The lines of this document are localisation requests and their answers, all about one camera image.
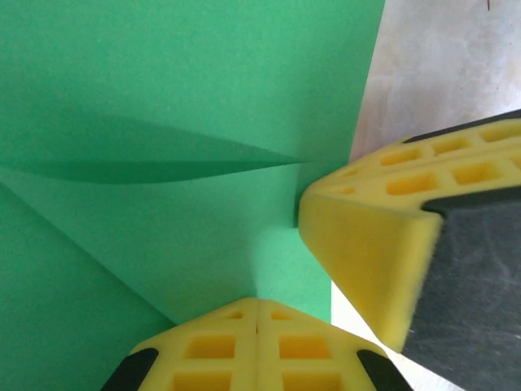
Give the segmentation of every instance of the yellow foam block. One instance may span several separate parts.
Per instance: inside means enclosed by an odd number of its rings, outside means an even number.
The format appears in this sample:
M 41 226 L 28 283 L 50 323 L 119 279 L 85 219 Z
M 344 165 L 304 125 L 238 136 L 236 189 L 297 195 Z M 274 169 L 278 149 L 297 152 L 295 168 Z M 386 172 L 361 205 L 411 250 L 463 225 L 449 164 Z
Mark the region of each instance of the yellow foam block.
M 132 354 L 151 349 L 159 353 L 139 391 L 377 391 L 357 355 L 387 357 L 329 323 L 252 298 L 145 340 Z
M 300 235 L 376 336 L 400 350 L 443 222 L 422 204 L 519 184 L 520 120 L 397 143 L 309 187 Z

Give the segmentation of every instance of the square hole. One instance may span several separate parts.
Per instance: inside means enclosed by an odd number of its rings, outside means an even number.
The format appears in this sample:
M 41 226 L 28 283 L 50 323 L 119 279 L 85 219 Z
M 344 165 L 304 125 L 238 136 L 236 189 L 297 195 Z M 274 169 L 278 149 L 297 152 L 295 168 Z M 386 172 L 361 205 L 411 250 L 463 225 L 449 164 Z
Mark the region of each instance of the square hole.
M 190 341 L 185 358 L 233 358 L 235 356 L 235 336 L 205 335 Z
M 391 196 L 403 196 L 420 191 L 435 190 L 438 187 L 440 185 L 436 176 L 433 173 L 424 173 L 389 182 L 387 193 Z
M 173 391 L 230 391 L 231 372 L 183 372 L 173 377 Z
M 280 358 L 331 358 L 326 340 L 321 336 L 281 336 Z
M 485 130 L 480 133 L 483 140 L 487 143 L 495 143 L 506 138 L 521 136 L 521 126 L 503 125 L 497 128 Z
M 283 313 L 282 311 L 274 311 L 271 313 L 271 319 L 273 319 L 273 320 L 292 320 L 293 318 L 290 315 Z
M 382 165 L 397 165 L 406 161 L 416 160 L 422 157 L 419 149 L 406 149 L 404 151 L 394 152 L 384 156 L 380 163 Z
M 492 181 L 501 177 L 501 172 L 492 163 L 465 165 L 452 169 L 452 173 L 460 185 Z
M 470 146 L 471 145 L 469 144 L 469 142 L 463 137 L 450 138 L 432 144 L 432 147 L 434 148 L 434 152 L 436 153 L 436 155 L 457 151 L 459 149 L 468 148 Z
M 339 373 L 284 372 L 284 391 L 344 391 Z

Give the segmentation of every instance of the black rubber edge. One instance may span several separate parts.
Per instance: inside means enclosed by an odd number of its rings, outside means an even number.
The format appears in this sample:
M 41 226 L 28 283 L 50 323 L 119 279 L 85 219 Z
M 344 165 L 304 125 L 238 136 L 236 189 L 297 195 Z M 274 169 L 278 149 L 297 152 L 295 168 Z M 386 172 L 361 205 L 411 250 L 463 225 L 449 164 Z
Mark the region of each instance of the black rubber edge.
M 138 391 L 159 353 L 148 348 L 125 357 L 101 391 Z
M 413 391 L 389 358 L 366 349 L 358 350 L 357 356 L 376 391 Z
M 444 218 L 403 354 L 473 391 L 521 388 L 521 186 L 425 202 Z
M 450 197 L 429 200 L 422 205 L 422 210 L 435 212 L 446 217 L 454 209 L 471 209 L 492 204 L 521 200 L 521 186 L 504 187 L 476 193 L 452 195 Z
M 521 118 L 521 110 L 515 110 L 513 112 L 506 112 L 505 114 L 500 114 L 499 116 L 491 116 L 489 118 L 484 118 L 483 120 L 477 120 L 477 121 L 469 122 L 467 124 L 461 124 L 461 125 L 452 126 L 447 129 L 437 130 L 436 132 L 419 134 L 418 136 L 414 136 L 414 137 L 406 139 L 402 143 L 403 144 L 414 143 L 417 141 L 427 140 L 428 138 L 441 136 L 443 134 L 449 134 L 449 133 L 453 133 L 453 132 L 458 132 L 459 130 L 474 128 L 475 126 L 492 124 L 493 122 L 504 121 L 504 120 L 515 120 L 515 119 L 519 119 L 519 118 Z

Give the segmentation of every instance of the green cardboard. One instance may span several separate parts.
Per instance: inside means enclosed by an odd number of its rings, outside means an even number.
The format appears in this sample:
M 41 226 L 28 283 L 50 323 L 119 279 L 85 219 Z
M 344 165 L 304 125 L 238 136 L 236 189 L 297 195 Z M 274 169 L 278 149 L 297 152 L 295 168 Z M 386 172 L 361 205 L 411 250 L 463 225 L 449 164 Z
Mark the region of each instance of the green cardboard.
M 296 207 L 348 158 L 382 9 L 2 2 L 0 388 L 99 388 L 244 296 L 328 320 Z

